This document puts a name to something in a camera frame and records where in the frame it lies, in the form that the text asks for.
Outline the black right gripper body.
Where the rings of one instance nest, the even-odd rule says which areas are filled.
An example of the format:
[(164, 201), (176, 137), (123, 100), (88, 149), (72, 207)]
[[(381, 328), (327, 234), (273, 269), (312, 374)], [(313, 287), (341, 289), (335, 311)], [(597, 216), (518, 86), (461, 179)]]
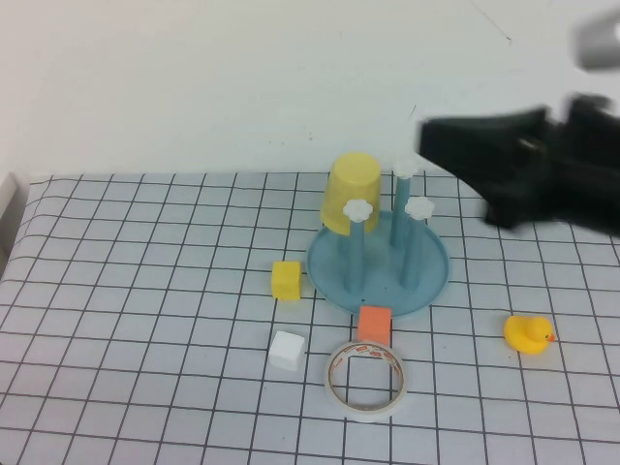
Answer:
[(553, 218), (601, 233), (619, 231), (619, 118), (602, 95), (572, 98), (551, 145)]

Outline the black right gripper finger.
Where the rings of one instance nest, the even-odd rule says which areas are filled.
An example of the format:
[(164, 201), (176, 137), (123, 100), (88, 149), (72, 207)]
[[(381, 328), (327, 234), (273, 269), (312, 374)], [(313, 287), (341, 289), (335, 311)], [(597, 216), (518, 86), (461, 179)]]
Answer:
[(485, 222), (506, 230), (524, 223), (548, 221), (557, 209), (557, 200), (547, 195), (495, 194), (486, 196), (485, 202)]
[(425, 120), (418, 154), (463, 181), (484, 199), (528, 176), (544, 159), (548, 108), (510, 114)]

